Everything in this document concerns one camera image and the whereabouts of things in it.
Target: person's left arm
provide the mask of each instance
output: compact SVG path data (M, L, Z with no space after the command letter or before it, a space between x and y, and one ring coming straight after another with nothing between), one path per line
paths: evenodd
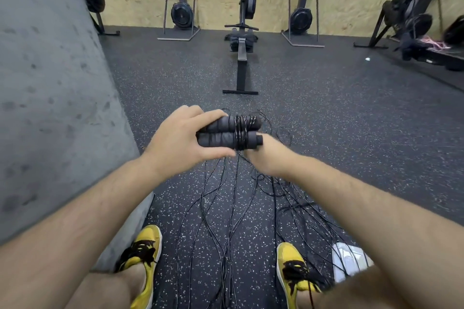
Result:
M141 157L0 247L0 308L64 308L129 214L164 180L201 161L234 156L203 148L195 133L226 115L181 106Z

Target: yellow shoe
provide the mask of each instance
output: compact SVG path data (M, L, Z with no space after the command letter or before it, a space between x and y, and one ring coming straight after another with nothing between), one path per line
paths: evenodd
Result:
M130 309L151 308L154 269L160 259L162 240L163 236L158 226L148 225L144 227L132 245L123 252L116 264L116 272L126 270L138 263L143 263L145 271L147 271L145 288L132 302Z
M303 257L290 243L282 242L277 247L277 276L285 291L288 309L297 308L297 291L321 292L320 288L311 282L312 276Z

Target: hand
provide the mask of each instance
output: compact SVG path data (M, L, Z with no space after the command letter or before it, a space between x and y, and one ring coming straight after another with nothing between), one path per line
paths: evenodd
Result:
M263 134L263 145L246 150L245 156L262 174L288 179L290 162L298 154L268 134Z
M222 110L203 112L198 105L181 106L159 125L140 159L152 173L166 180L204 160L234 157L235 151L230 148L201 147L195 136L199 129L223 116L227 114Z

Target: black rubber floor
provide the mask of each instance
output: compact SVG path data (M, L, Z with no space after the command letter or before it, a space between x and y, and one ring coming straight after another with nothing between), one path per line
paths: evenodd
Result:
M249 85L259 95L239 96L222 94L234 87L236 76L236 54L223 41L226 32L201 30L190 42L162 42L156 39L157 29L119 29L121 37L101 38L101 43L140 148L182 104L228 108L232 115L259 109L287 142L285 130L291 133L298 152L464 224L464 94L396 54L354 49L350 37L324 36L326 48L311 49L293 48L280 34L258 34L255 53L249 54ZM235 167L236 162L227 165L227 182L208 214L223 245ZM208 173L212 168L210 162ZM252 197L250 170L240 161L233 223ZM207 191L217 187L221 171L218 167ZM175 306L177 233L204 180L204 166L199 166L156 190L147 219L163 232L156 308ZM232 241L237 307L282 307L274 290L273 218L273 198L258 189ZM283 232L297 242L291 217L284 219ZM219 286L217 251L203 226L194 248L189 295L190 255L199 223L196 205L181 230L179 308L188 307L189 296L192 308L206 308ZM306 236L310 245L327 253L328 245L314 232Z

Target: gray concrete pillar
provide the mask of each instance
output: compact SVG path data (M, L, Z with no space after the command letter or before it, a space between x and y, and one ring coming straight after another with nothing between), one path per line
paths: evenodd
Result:
M139 155L84 0L0 0L0 102L0 243ZM152 198L97 269L112 269Z

